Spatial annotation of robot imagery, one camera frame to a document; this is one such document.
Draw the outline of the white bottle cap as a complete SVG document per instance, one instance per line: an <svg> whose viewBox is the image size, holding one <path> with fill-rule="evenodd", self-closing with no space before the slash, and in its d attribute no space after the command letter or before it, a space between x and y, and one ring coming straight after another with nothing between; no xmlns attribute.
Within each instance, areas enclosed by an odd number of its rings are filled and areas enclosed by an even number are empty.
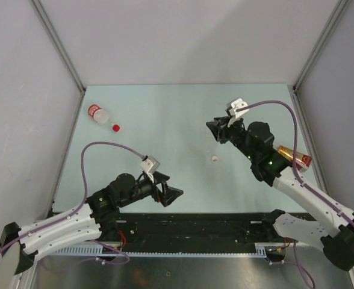
<svg viewBox="0 0 354 289"><path fill-rule="evenodd" d="M216 155L213 155L213 156L211 157L211 161L212 161L213 163L218 163L218 162L219 162L219 157L216 156Z"/></svg>

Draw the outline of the red label plastic bottle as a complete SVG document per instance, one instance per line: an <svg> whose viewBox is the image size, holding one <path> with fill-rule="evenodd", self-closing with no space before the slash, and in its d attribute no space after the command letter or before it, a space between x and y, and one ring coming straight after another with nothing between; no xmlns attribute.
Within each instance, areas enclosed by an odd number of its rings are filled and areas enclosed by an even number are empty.
<svg viewBox="0 0 354 289"><path fill-rule="evenodd" d="M120 126L111 120L109 112L99 105L92 104L89 106L87 113L95 122L109 126L114 132L120 131Z"/></svg>

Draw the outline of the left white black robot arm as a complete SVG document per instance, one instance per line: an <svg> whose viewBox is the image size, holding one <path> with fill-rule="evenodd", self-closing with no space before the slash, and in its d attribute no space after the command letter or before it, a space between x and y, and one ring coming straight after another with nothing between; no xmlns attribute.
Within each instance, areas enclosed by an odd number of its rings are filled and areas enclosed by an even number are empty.
<svg viewBox="0 0 354 289"><path fill-rule="evenodd" d="M145 173L138 178L123 173L89 196L80 209L72 208L26 226L9 223L4 226L0 238L1 254L5 255L6 245L13 240L20 244L19 261L13 272L17 275L64 247L89 240L112 240L118 232L120 208L148 196L167 207L183 195L182 190L169 186L168 180L169 176L160 172L155 172L153 178Z"/></svg>

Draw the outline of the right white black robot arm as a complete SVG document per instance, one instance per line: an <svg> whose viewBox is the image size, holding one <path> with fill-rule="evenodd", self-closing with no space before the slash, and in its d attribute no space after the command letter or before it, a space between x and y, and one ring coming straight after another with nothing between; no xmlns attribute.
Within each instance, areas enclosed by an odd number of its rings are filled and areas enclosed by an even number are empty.
<svg viewBox="0 0 354 289"><path fill-rule="evenodd" d="M268 241L288 237L320 251L337 268L354 268L354 211L333 200L313 186L288 159L273 147L274 135L264 122L245 127L242 120L229 124L229 117L216 117L206 123L215 140L231 142L250 160L254 177L286 194L314 221L303 221L275 210L272 221L263 224L262 235Z"/></svg>

